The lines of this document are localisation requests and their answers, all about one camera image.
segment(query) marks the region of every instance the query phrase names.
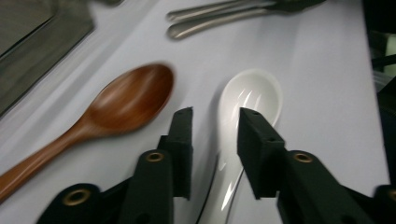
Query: black object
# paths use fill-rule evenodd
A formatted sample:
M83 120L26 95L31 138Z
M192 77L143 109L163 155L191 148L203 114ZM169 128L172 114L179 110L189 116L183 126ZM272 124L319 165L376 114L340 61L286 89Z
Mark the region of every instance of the black object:
M104 192L92 184L64 189L37 223L173 223L173 197L191 195L191 129L192 108L177 111L157 149L139 157L134 176Z
M238 155L257 199L279 192L284 223L396 223L396 188L380 186L367 197L340 185L314 155L284 144L260 113L240 109Z
M390 183L396 186L396 78L378 94L384 148L387 155Z

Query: spoon handle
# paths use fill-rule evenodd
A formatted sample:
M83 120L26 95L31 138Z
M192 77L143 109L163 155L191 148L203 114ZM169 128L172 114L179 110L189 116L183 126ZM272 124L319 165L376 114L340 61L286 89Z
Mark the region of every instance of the spoon handle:
M181 10L170 11L166 17L169 21L183 21L190 20L195 17L199 17L211 12L220 11L226 8L238 7L252 1L257 0L233 0L226 2L219 2L199 7L190 7Z
M171 38L182 39L214 26L222 25L231 21L265 15L267 12L268 10L263 7L252 7L219 15L207 16L193 21L183 21L170 26L167 33Z
M83 130L81 125L73 126L53 142L2 174L0 176L0 204L65 149L86 139Z

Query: wooden spoon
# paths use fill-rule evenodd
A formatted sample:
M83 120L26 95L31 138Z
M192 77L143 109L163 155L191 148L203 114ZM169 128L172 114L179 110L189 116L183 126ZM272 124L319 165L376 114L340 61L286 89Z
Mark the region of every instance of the wooden spoon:
M172 71L162 64L142 66L116 78L68 131L0 176L0 203L72 145L147 124L166 105L173 84Z

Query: white ceramic spoon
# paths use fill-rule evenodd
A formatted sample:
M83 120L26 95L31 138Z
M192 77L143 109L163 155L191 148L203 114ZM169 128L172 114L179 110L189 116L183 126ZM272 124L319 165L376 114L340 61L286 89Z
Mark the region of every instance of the white ceramic spoon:
M230 80L219 100L219 161L199 223L223 224L231 207L243 166L236 154L239 108L261 113L273 126L282 107L282 91L270 74L251 69Z

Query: metal spoon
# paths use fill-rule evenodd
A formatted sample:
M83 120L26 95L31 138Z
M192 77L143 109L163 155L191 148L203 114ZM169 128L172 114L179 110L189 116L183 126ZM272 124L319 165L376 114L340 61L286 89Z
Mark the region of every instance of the metal spoon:
M221 11L227 8L248 6L252 3L262 3L270 0L233 0L226 2L212 3L204 6L189 7L180 10L170 11L166 14L169 21L184 21L197 18L212 12Z
M308 7L316 6L317 4L324 1L325 0L282 1L267 7L255 6L236 11L215 14L212 16L206 16L202 18L200 17L196 20L182 21L180 23L171 25L167 30L167 34L171 38L182 39L189 35L193 35L208 28L219 26L228 22L263 16L270 13L296 13Z

